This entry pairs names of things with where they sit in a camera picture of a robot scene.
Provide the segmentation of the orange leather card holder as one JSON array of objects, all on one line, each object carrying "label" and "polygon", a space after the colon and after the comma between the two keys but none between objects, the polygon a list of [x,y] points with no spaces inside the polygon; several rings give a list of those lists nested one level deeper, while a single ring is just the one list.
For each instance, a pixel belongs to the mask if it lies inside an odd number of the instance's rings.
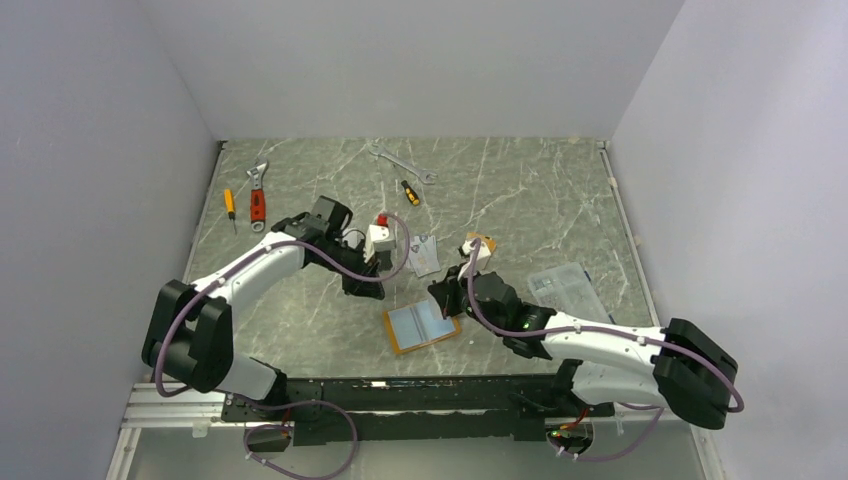
[{"label": "orange leather card holder", "polygon": [[402,355],[461,333],[456,317],[446,317],[429,299],[383,312],[383,323],[393,352]]}]

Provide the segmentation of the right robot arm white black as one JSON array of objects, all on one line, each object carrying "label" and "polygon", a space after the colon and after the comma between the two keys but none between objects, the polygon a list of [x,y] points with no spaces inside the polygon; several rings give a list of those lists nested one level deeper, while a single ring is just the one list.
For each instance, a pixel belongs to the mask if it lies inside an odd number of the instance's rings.
[{"label": "right robot arm white black", "polygon": [[736,360],[693,322],[619,326],[581,319],[522,300],[494,272],[469,278],[449,269],[427,287],[442,314],[465,314],[523,358],[559,365],[551,388],[557,411],[619,403],[667,408],[678,418],[720,430],[744,402],[734,382]]}]

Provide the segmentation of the grey credit card stack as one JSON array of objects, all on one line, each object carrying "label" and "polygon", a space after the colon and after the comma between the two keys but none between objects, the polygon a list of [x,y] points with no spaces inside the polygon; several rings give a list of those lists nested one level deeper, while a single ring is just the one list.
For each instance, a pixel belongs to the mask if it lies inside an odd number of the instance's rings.
[{"label": "grey credit card stack", "polygon": [[436,237],[424,234],[414,235],[411,238],[406,266],[418,278],[440,272]]}]

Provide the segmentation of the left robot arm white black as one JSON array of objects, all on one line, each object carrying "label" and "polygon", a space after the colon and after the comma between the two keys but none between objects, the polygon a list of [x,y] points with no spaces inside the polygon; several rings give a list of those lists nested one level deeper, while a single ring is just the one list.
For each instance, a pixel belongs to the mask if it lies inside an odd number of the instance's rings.
[{"label": "left robot arm white black", "polygon": [[220,270],[192,283],[166,283],[141,351],[158,393],[219,391],[247,398],[261,419],[279,417],[289,401],[287,376],[236,352],[235,319],[272,286],[309,265],[340,274],[347,295],[384,299],[383,283],[397,272],[391,263],[397,238],[385,214],[361,233],[350,227],[352,217],[347,206],[321,196],[311,210],[277,222]]}]

